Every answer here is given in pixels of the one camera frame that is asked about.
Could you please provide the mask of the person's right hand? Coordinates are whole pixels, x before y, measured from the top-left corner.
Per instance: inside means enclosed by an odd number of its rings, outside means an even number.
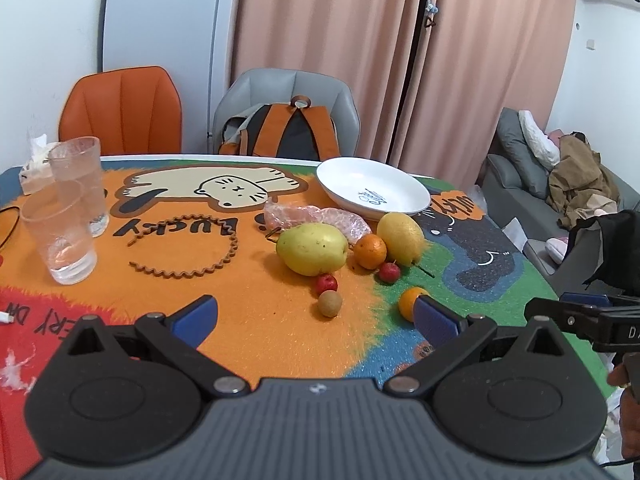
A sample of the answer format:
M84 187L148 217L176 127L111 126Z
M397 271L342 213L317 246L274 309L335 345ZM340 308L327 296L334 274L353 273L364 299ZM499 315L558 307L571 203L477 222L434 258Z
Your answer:
M608 374L608 384L624 388L620 398L620 434L622 435L622 455L625 460L640 454L640 408L627 386L628 374L624 364L618 364Z

